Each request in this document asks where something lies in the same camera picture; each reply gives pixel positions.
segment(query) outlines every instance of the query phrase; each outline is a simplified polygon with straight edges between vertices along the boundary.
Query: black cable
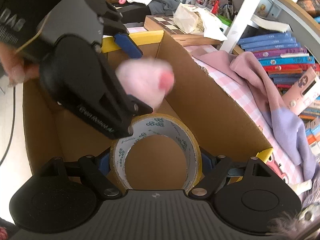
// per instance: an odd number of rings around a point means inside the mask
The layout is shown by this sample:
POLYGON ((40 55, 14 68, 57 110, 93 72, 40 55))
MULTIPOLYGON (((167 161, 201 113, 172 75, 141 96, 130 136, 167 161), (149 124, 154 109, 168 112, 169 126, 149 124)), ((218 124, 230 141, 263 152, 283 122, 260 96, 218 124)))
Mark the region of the black cable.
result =
POLYGON ((11 141, 12 141, 12 136, 13 136, 13 129, 14 129, 14 122, 16 119, 16 88, 13 88, 13 115, 12 115, 12 127, 11 127, 11 134, 10 134, 10 138, 9 138, 9 142, 7 145, 7 148, 4 152, 4 155, 2 157, 2 159, 0 160, 0 167, 2 165, 2 163, 4 162, 4 159, 6 158, 8 151, 10 149, 10 145, 11 145, 11 141))

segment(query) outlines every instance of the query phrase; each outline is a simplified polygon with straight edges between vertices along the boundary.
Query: white plastic bag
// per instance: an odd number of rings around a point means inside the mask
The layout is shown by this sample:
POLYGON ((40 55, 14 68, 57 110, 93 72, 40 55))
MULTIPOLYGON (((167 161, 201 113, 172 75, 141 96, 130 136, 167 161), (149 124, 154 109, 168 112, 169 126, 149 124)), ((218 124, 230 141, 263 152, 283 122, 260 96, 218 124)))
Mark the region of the white plastic bag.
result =
POLYGON ((227 40, 227 37, 220 30, 222 22, 204 8, 180 3, 173 14, 173 20, 185 33, 203 35, 218 41, 227 40))

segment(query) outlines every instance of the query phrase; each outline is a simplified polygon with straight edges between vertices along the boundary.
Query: chessboard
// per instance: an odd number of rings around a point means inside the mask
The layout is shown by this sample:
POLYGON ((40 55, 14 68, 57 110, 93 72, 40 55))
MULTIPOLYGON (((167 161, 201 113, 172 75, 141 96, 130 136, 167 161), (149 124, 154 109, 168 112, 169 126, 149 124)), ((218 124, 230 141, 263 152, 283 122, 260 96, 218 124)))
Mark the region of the chessboard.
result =
POLYGON ((144 26, 148 31, 164 30, 182 46, 218 45, 221 41, 205 38, 201 35, 188 34, 182 31, 170 16, 146 16, 144 26))

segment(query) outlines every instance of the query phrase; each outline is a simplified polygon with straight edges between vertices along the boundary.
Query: blue book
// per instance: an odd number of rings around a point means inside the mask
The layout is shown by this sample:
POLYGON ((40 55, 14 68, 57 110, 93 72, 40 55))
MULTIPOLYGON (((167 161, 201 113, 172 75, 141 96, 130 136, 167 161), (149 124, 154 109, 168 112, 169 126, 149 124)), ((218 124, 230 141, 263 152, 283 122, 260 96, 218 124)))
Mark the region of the blue book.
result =
POLYGON ((286 38, 281 40, 257 41, 240 45, 242 49, 251 49, 255 47, 269 46, 274 44, 296 43, 296 38, 286 38))
POLYGON ((274 84, 293 85, 300 78, 273 78, 274 84))
POLYGON ((270 78, 287 78, 287 77, 293 77, 293 78, 300 78, 302 74, 269 74, 270 78))
POLYGON ((262 66, 273 66, 273 65, 286 65, 286 64, 314 64, 315 58, 313 56, 308 57, 288 57, 288 58, 275 58, 271 60, 259 60, 262 66))
POLYGON ((264 47, 256 47, 251 49, 245 49, 245 51, 264 51, 264 50, 271 50, 271 49, 287 49, 287 48, 300 48, 301 44, 298 43, 289 43, 289 44, 278 44, 278 45, 271 45, 271 46, 264 46, 264 47))
POLYGON ((313 113, 318 113, 318 114, 320 114, 320 109, 316 109, 316 108, 307 107, 307 108, 305 109, 305 111, 310 111, 310 112, 313 112, 313 113))
POLYGON ((265 34, 265 35, 259 35, 249 38, 243 38, 239 39, 238 44, 245 44, 245 43, 251 43, 256 41, 266 41, 266 40, 276 40, 276 39, 285 39, 290 38, 291 33, 273 33, 273 34, 265 34))

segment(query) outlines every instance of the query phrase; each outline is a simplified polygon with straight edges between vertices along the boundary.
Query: purple book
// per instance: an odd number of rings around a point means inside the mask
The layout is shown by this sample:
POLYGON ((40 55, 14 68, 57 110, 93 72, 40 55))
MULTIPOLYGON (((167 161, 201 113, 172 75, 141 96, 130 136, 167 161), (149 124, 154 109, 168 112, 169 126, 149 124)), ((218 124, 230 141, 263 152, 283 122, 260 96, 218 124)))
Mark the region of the purple book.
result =
POLYGON ((306 48, 287 48, 287 49, 275 49, 269 51, 261 51, 254 53, 256 58, 264 58, 264 57, 272 57, 272 56, 280 56, 281 54, 286 53, 307 53, 306 48))

